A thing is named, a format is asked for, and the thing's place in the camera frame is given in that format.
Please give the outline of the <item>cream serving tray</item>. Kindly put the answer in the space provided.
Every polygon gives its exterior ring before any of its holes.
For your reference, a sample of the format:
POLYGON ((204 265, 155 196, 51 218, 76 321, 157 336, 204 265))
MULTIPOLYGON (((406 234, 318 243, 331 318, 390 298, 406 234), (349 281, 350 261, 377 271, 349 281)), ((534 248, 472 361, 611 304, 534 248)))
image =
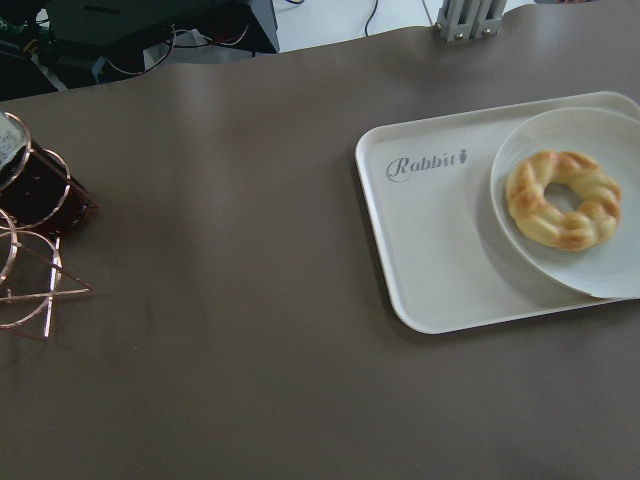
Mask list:
POLYGON ((439 334, 627 299, 603 299, 544 275, 510 243, 490 195, 495 155, 528 119, 561 108, 602 108, 639 123, 614 92, 379 126, 355 150, 393 309, 410 328, 439 334))

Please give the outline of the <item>glazed braided donut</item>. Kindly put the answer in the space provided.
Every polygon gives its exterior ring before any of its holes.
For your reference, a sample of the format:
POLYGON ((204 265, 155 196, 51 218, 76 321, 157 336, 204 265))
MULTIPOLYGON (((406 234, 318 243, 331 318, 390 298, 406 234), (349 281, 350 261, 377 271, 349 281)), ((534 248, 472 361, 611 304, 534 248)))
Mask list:
POLYGON ((578 252, 609 241, 621 220, 621 188, 591 157, 542 150, 520 161, 505 183, 509 215, 528 239, 578 252), (548 186, 569 188, 581 201, 570 212, 552 205, 548 186))

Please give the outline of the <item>white round plate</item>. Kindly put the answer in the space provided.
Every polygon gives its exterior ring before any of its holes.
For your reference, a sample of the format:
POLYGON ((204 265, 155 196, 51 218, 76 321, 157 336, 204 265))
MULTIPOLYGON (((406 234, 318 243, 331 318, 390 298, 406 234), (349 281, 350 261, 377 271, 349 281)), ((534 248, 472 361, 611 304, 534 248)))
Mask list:
MULTIPOLYGON (((498 223, 515 250, 544 275, 573 290, 603 299, 639 295, 639 123, 602 108, 573 107, 536 115, 511 132, 491 169, 490 195, 498 223), (547 247, 526 238, 507 208, 507 176, 522 160, 542 150, 573 151, 591 157, 621 188, 621 220, 612 238, 584 251, 547 247)), ((567 187, 552 184, 546 199, 563 212, 581 201, 567 187)))

